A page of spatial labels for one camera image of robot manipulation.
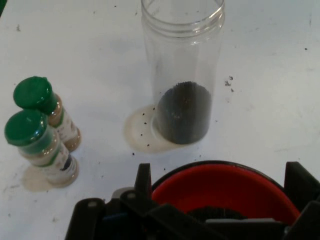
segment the clear plastic jar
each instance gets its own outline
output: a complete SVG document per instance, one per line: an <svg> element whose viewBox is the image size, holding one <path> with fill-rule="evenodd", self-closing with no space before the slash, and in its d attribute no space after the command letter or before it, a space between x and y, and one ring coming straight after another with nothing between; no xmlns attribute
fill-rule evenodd
<svg viewBox="0 0 320 240"><path fill-rule="evenodd" d="M210 125L224 0L141 0L142 27L160 133L176 144Z"/></svg>

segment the jar rim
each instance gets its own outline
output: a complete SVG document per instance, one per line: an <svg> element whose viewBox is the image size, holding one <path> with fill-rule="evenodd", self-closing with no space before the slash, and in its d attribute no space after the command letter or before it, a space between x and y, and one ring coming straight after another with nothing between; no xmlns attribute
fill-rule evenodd
<svg viewBox="0 0 320 240"><path fill-rule="evenodd" d="M219 15L220 12L223 12L224 8L225 8L225 0L221 0L221 4L219 4L219 7L216 11L214 11L213 13L211 13L209 16L206 16L205 18L198 20L198 21L194 21L194 22L186 22L186 23L173 23L173 22L169 22L169 21L163 21L160 20L156 17L154 17L153 15L151 15L144 3L145 0L141 0L141 8L142 8L142 12L145 13L147 15L148 18L152 19L153 21L156 21L160 24L163 25L167 25L167 26L176 26L176 27L187 27L187 26L196 26L199 23L203 23L203 22L211 22L213 21L215 18L217 18L217 16Z"/></svg>

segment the spice bottle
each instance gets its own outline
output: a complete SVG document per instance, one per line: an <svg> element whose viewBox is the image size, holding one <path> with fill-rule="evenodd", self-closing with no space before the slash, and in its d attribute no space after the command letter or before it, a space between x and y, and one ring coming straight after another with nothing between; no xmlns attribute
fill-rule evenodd
<svg viewBox="0 0 320 240"><path fill-rule="evenodd" d="M47 116L40 111L25 109L8 120L4 135L48 182L64 187L77 178L78 163L62 144L57 130L47 122Z"/></svg>
<svg viewBox="0 0 320 240"><path fill-rule="evenodd" d="M80 131L46 77L33 76L21 81L14 90L13 99L23 109L37 109L46 114L49 125L56 128L61 141L70 152L79 146Z"/></svg>

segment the green bottle lid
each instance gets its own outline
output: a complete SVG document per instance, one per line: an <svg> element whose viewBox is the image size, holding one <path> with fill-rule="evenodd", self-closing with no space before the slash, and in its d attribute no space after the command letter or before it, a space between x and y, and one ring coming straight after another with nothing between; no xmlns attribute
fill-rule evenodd
<svg viewBox="0 0 320 240"><path fill-rule="evenodd" d="M38 153L50 145L53 135L47 129L47 116L38 110L24 109L13 115L4 127L11 145L26 153Z"/></svg>
<svg viewBox="0 0 320 240"><path fill-rule="evenodd" d="M14 89L15 104L23 109L38 109L50 115L57 107L57 98L46 77L32 76L21 81Z"/></svg>

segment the black seed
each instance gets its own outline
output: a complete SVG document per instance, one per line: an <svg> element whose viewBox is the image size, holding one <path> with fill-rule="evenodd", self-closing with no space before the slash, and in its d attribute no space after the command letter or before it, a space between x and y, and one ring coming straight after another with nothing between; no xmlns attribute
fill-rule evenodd
<svg viewBox="0 0 320 240"><path fill-rule="evenodd" d="M169 89L157 105L157 123L164 138L176 144L201 139L209 128L211 95L195 82L181 82Z"/></svg>

